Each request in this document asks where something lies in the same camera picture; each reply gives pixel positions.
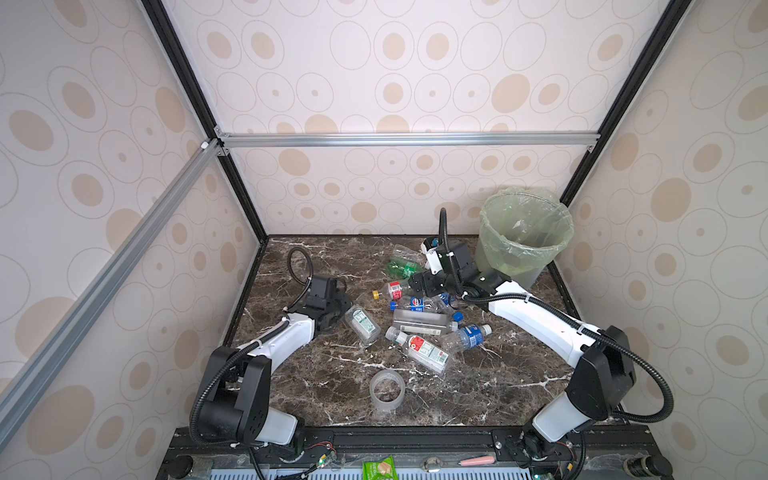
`plastic bag liner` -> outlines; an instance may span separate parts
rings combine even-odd
[[[506,188],[480,210],[475,261],[481,271],[495,268],[527,289],[573,235],[571,213],[551,191]]]

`blue label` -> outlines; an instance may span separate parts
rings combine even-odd
[[[480,327],[477,325],[470,325],[464,327],[464,333],[467,334],[469,337],[469,348],[472,348],[473,346],[478,346],[482,343],[482,331],[480,330]]]
[[[423,312],[424,311],[424,299],[423,298],[411,298],[411,310],[415,312]]]

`bottle with red label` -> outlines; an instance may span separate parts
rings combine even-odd
[[[421,363],[438,375],[445,374],[445,369],[451,360],[450,354],[424,340],[424,337],[408,335],[394,326],[390,326],[386,331],[386,338],[400,345],[402,351],[416,362]]]
[[[400,282],[388,282],[378,290],[373,290],[373,298],[379,299],[383,296],[389,300],[400,300],[404,295],[413,296],[414,292],[411,287],[404,285]]]

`patterned wallpaper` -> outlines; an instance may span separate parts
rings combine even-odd
[[[0,390],[201,142],[130,0],[0,2]]]
[[[666,0],[167,0],[225,131],[595,129]]]
[[[267,233],[477,233],[498,189],[562,192],[584,145],[233,150]]]
[[[1,480],[155,478],[256,254],[214,163],[0,455]]]
[[[671,383],[651,426],[680,480],[768,478],[768,2],[705,0],[571,212],[559,265],[585,319]],[[626,399],[650,413],[647,375]]]

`bottle label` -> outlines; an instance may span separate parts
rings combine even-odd
[[[482,331],[477,325],[465,326],[464,332],[469,337],[469,348],[480,345],[484,340],[482,337]]]
[[[373,333],[373,330],[376,329],[376,327],[373,326],[371,319],[368,318],[368,316],[362,310],[355,310],[355,312],[352,314],[352,318],[355,319],[355,321],[359,323],[362,329],[368,332],[369,335]]]
[[[443,352],[420,336],[413,336],[411,338],[410,347],[411,350],[419,352],[420,355],[425,356],[439,365],[445,365],[445,363],[448,362],[448,353]]]
[[[408,333],[421,333],[422,335],[434,335],[434,336],[440,335],[439,329],[430,329],[430,328],[425,328],[423,326],[401,325],[400,331],[408,332]]]
[[[411,297],[410,308],[414,312],[423,312],[424,311],[424,299],[423,298],[416,298],[414,296]]]
[[[402,298],[402,287],[400,282],[392,282],[387,285],[389,292],[392,294],[392,300],[400,300]]]

